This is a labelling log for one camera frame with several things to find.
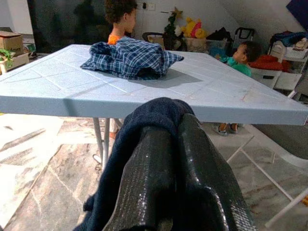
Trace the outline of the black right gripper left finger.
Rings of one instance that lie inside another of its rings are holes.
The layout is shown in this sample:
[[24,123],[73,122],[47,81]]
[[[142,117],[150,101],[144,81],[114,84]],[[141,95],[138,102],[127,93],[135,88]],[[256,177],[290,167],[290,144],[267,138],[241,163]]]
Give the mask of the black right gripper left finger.
[[144,127],[124,167],[114,211],[103,231],[171,231],[175,171],[170,133]]

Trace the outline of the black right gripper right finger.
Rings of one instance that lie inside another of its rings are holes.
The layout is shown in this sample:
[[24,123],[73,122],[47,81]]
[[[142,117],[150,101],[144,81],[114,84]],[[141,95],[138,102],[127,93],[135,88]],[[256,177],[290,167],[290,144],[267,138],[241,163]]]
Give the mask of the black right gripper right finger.
[[178,127],[183,231],[255,231],[235,175],[203,130],[185,114]]

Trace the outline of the navy blue garment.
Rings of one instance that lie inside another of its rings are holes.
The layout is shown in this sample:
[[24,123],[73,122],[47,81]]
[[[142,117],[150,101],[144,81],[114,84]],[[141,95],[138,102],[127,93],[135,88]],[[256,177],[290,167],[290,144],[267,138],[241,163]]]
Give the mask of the navy blue garment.
[[175,139],[184,114],[194,114],[186,102],[161,97],[142,104],[124,119],[123,126],[116,135],[111,156],[101,174],[97,191],[83,205],[87,214],[72,231],[103,230],[113,213],[124,166],[140,140],[142,128],[164,128]]

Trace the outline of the grey folding chair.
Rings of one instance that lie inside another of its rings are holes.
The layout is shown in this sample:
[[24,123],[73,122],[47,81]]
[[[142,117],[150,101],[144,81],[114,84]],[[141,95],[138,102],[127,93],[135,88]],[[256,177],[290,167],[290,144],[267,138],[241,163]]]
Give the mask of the grey folding chair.
[[290,212],[298,205],[305,207],[308,219],[308,153],[304,157],[298,156],[297,152],[305,148],[289,136],[266,135],[259,126],[253,125],[246,125],[244,129],[249,138],[227,158],[227,163],[243,157],[250,164],[245,174],[256,173],[268,182],[268,187],[277,191],[277,194],[265,196],[269,201],[265,205],[269,212],[263,221],[265,231],[273,231],[278,225],[286,231],[299,231],[288,225],[295,223]]

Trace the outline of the white laundry hamper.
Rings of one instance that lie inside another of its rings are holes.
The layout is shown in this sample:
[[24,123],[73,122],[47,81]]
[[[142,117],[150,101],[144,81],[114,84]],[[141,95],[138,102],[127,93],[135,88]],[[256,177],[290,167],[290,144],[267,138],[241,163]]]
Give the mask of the white laundry hamper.
[[266,85],[271,89],[275,87],[276,82],[282,73],[280,70],[266,70],[257,68],[251,68],[251,72],[251,77],[254,80]]

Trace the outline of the toddler in green shirt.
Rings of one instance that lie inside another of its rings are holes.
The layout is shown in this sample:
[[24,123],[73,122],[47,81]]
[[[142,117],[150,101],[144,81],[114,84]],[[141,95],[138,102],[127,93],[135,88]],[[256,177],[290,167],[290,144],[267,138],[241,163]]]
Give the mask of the toddler in green shirt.
[[261,53],[262,48],[259,43],[245,41],[238,46],[233,56],[216,54],[215,58],[242,74],[251,77],[252,72],[249,64],[255,62]]

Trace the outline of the blue plaid shirt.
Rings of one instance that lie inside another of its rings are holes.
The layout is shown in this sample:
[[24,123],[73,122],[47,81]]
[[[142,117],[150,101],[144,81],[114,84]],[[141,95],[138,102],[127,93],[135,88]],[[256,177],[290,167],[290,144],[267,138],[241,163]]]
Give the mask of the blue plaid shirt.
[[115,45],[106,42],[93,44],[90,58],[80,67],[101,71],[126,80],[154,80],[165,76],[168,69],[184,57],[150,43],[122,37]]

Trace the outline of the red cushion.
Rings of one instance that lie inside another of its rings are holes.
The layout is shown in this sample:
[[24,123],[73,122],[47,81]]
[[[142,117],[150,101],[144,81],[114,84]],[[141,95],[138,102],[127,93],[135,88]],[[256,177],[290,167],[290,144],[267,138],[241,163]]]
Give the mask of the red cushion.
[[249,63],[249,66],[257,69],[283,71],[287,73],[291,68],[291,64],[288,61],[282,60],[280,63],[277,57],[265,54],[259,56],[256,61]]

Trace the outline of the clear storage bin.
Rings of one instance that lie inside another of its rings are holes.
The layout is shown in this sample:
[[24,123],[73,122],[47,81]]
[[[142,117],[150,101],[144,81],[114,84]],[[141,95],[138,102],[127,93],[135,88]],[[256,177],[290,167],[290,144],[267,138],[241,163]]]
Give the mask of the clear storage bin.
[[207,52],[211,48],[227,49],[231,42],[227,39],[223,40],[210,40],[206,38],[184,38],[187,45],[187,51],[190,52]]

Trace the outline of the light blue folding table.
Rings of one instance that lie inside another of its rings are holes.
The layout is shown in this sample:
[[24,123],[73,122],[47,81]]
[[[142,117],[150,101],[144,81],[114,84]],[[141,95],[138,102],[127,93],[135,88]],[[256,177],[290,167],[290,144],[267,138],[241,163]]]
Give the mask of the light blue folding table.
[[159,97],[180,99],[204,122],[304,125],[308,107],[232,69],[205,53],[180,52],[157,80],[126,80],[84,70],[88,45],[69,45],[0,75],[0,120],[9,114],[91,117],[100,150],[109,157],[109,135],[99,119],[125,118]]

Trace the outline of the white shelf unit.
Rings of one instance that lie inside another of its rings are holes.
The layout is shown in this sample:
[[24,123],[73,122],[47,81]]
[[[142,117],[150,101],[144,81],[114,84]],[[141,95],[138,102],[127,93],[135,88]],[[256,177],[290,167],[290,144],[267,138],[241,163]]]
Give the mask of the white shelf unit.
[[[270,39],[268,54],[277,57],[280,63],[282,60],[288,61],[291,64],[289,73],[301,74],[302,79],[308,69],[308,32],[274,34]],[[295,89],[279,91],[294,93]]]

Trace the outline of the small Christmas tree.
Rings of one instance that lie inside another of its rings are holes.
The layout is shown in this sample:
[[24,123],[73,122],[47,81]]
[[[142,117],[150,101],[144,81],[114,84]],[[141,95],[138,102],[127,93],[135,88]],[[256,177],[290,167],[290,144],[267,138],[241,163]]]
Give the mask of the small Christmas tree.
[[180,27],[175,25],[177,19],[182,18],[183,11],[174,7],[168,18],[168,24],[164,28],[163,41],[166,50],[182,51],[184,49],[183,32]]

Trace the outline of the yellow plush toy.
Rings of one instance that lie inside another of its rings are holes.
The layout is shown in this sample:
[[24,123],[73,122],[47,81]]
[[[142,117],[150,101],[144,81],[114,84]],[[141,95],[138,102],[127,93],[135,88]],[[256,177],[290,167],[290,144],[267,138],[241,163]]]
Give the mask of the yellow plush toy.
[[185,38],[205,39],[206,31],[202,28],[201,19],[193,20],[190,17],[186,18],[186,26],[181,27],[181,32]]

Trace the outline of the child in orange shirt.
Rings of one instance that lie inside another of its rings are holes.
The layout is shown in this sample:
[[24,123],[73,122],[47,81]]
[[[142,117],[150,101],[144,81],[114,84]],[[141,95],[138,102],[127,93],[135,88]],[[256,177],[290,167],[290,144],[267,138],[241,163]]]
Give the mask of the child in orange shirt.
[[113,28],[108,37],[109,45],[131,34],[136,23],[136,0],[105,0],[105,17]]

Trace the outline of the cardboard box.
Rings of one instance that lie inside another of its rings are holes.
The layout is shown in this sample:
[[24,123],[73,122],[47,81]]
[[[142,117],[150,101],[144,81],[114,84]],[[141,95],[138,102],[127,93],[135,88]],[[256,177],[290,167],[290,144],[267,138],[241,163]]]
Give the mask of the cardboard box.
[[0,31],[0,49],[15,52],[15,55],[24,54],[23,36],[21,34]]
[[15,56],[11,61],[7,59],[0,61],[0,75],[27,63],[29,63],[28,53]]

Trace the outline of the large black television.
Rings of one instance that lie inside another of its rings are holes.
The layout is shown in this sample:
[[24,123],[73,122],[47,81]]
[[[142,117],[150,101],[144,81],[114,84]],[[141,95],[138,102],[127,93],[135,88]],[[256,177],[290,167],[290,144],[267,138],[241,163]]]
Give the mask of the large black television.
[[104,0],[27,0],[38,50],[107,41]]

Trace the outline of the green toy plant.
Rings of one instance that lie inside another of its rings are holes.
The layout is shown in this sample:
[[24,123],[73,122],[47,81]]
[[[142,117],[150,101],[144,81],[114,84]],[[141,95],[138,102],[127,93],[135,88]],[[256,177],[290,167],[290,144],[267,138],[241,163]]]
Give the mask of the green toy plant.
[[14,56],[15,52],[0,48],[0,62],[6,61],[7,62],[6,66],[8,68],[12,67]]

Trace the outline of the blue hanging cloth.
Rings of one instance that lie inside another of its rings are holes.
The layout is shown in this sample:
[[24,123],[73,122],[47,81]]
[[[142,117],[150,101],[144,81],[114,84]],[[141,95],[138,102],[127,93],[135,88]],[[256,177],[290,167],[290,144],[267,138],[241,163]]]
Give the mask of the blue hanging cloth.
[[299,24],[308,31],[308,0],[291,0],[286,8]]

